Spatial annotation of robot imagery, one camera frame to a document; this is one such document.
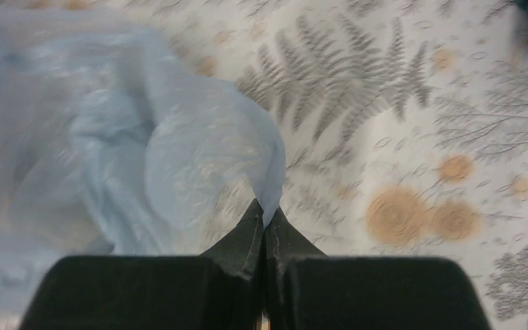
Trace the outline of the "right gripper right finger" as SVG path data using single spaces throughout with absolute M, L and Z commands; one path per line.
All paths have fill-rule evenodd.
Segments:
M 439 257 L 328 256 L 277 210 L 265 229 L 271 329 L 489 329 L 474 286 Z

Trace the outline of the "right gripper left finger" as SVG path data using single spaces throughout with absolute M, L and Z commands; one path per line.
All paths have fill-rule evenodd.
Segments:
M 46 273 L 22 329 L 258 329 L 262 210 L 197 256 L 68 256 Z

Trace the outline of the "light blue plastic trash bag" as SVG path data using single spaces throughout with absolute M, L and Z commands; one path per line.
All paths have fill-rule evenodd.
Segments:
M 0 5 L 0 310 L 25 310 L 75 253 L 196 250 L 222 190 L 269 223 L 285 179 L 270 115 L 188 71 L 155 30 L 108 9 Z

